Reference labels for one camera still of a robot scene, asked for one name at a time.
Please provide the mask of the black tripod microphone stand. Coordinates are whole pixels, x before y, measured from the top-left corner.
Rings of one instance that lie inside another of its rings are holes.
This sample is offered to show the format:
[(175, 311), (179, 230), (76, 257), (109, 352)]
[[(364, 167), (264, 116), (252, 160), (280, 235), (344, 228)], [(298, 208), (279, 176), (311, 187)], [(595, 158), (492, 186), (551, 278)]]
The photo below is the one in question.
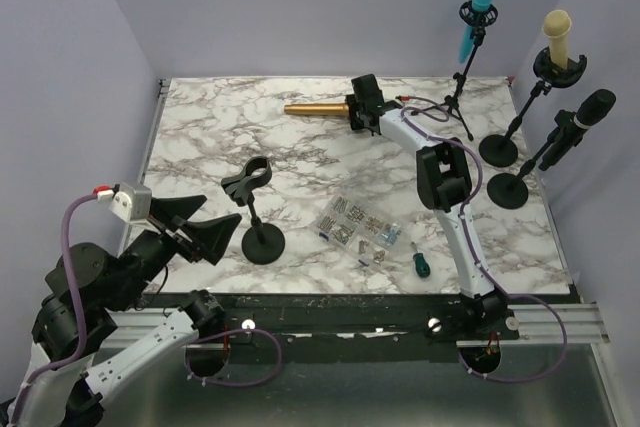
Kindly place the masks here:
[[(468, 14), (468, 8), (470, 7), (471, 0), (463, 3), (459, 8), (459, 16), (467, 24), (470, 22), (466, 15)], [(436, 110), (443, 112), (443, 117), (434, 117), (434, 120), (446, 122), (450, 118), (453, 118), (459, 121), (466, 131), (467, 138), (470, 141), (474, 140), (474, 136), (468, 127), (459, 106), (459, 100), (461, 94), (463, 92), (464, 86), (467, 81), (468, 73), (471, 67), (471, 64), (476, 56), (478, 49), (482, 46), (484, 42), (484, 38), (486, 35), (486, 29), (493, 25), (498, 18), (498, 10), (491, 4), (489, 11), (484, 15), (483, 19), (480, 21), (480, 25), (474, 29), (475, 41), (474, 46), (472, 48), (470, 56), (467, 58), (464, 66), (464, 70), (462, 72), (455, 72), (453, 74), (453, 80), (456, 82), (456, 87), (452, 95), (447, 95), (442, 103), (436, 103), (433, 106), (426, 107), (421, 109), (422, 113), (432, 113)]]

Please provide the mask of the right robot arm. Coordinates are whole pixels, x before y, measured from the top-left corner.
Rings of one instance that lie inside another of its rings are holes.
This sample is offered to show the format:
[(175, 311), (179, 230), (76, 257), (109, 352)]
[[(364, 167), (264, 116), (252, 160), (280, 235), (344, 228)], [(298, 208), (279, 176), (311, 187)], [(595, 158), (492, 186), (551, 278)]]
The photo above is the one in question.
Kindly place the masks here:
[(413, 122), (411, 107), (385, 100), (374, 75), (356, 77), (351, 85), (353, 92), (346, 97), (351, 129), (378, 134), (415, 159), (418, 197), (440, 222), (458, 272), (461, 307), (452, 327), (474, 339), (485, 337), (506, 312), (507, 302), (490, 277), (474, 227), (471, 200), (481, 185), (472, 183), (467, 158), (474, 160), (482, 180), (478, 157), (461, 141), (438, 136)]

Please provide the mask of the blue microphone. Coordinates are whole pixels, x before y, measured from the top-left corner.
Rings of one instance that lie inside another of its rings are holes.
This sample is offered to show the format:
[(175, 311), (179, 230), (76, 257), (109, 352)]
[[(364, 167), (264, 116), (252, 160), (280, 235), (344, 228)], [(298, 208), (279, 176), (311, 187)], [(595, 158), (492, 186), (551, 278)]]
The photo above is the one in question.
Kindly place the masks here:
[(470, 56), (475, 41), (474, 29), (480, 25), (480, 21), (489, 11), (491, 4), (492, 0), (471, 0), (468, 14), (466, 15), (470, 22), (467, 24), (465, 35), (459, 48), (458, 60), (460, 63), (465, 62)]

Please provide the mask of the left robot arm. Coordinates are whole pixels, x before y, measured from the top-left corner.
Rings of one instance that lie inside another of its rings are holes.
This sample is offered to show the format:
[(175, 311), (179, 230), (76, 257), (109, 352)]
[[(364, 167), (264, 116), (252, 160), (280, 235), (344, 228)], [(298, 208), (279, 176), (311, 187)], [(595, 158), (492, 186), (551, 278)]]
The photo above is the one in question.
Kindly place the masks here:
[[(222, 308), (207, 291), (196, 290), (151, 333), (112, 359), (94, 362), (118, 329), (113, 313), (135, 308), (147, 283), (174, 256), (221, 260), (241, 217), (190, 221), (205, 201), (203, 195), (157, 199), (106, 186), (71, 203), (61, 225), (61, 258), (46, 276), (51, 293), (32, 328), (29, 366), (16, 397), (3, 407), (2, 425), (95, 426), (108, 401), (155, 361), (220, 334)], [(127, 223), (144, 224), (120, 256), (90, 242), (70, 243), (72, 215), (90, 202), (108, 204)]]

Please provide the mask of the gold microphone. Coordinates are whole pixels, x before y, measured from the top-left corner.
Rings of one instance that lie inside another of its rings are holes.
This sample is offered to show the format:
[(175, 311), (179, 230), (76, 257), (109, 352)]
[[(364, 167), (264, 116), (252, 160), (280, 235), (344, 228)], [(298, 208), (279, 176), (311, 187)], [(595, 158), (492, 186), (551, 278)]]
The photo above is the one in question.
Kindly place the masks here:
[(346, 103), (286, 104), (284, 113), (294, 116), (348, 117)]

